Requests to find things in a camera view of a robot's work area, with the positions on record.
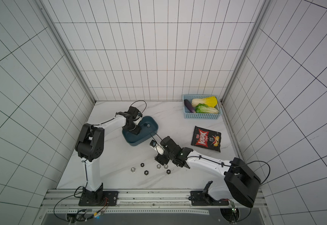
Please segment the dark teal storage box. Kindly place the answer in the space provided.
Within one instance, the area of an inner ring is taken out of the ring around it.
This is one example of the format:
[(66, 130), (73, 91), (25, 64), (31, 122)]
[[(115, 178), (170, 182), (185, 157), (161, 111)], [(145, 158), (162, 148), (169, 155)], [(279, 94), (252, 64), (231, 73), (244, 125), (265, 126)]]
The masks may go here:
[(139, 126), (141, 127), (141, 131), (138, 135), (129, 133), (124, 129), (122, 130), (124, 139), (131, 146), (137, 146), (142, 142), (150, 139), (151, 135), (154, 135), (154, 133), (156, 133), (159, 129), (158, 124), (151, 116), (144, 116), (141, 122), (139, 123)]

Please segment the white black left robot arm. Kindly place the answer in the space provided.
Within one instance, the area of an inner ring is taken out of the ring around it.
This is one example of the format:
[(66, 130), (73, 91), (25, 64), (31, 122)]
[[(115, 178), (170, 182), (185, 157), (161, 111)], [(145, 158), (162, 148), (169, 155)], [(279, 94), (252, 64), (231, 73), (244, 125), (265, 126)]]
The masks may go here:
[(114, 118), (106, 122), (83, 125), (75, 144), (75, 150), (85, 168), (86, 190), (96, 192), (102, 188), (99, 158), (104, 150), (105, 137), (119, 128), (137, 135), (141, 130), (139, 127), (141, 120), (142, 113), (134, 110), (133, 113), (117, 112)]

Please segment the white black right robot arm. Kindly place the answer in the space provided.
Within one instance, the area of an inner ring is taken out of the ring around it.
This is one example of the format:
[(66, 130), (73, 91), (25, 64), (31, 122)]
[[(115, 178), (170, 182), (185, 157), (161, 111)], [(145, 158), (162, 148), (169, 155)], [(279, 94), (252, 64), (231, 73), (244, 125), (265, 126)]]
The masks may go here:
[(188, 197), (194, 206), (227, 206), (233, 200), (252, 208), (261, 185), (260, 178), (241, 159), (232, 161), (212, 158), (191, 148), (181, 148), (170, 137), (150, 146), (157, 152), (155, 161), (162, 166), (172, 162), (177, 167), (207, 172), (219, 180), (209, 181), (203, 190), (191, 191)]

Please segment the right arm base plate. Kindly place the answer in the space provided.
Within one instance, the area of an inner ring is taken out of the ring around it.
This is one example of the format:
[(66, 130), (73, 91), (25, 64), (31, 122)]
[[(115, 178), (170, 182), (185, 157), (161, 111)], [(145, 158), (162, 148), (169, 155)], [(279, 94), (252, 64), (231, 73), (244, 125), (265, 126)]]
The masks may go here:
[(228, 200), (215, 200), (208, 194), (208, 189), (210, 188), (213, 181), (209, 181), (205, 188), (201, 191), (191, 191), (188, 200), (191, 202), (192, 206), (228, 206)]

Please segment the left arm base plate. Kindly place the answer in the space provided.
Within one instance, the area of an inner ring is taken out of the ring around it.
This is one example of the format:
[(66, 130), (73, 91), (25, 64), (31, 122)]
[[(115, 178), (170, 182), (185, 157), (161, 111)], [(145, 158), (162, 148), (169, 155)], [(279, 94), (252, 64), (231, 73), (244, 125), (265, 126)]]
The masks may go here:
[(116, 206), (118, 191), (103, 191), (98, 190), (96, 192), (84, 190), (80, 201), (79, 206), (89, 206), (89, 207), (98, 207), (98, 206)]

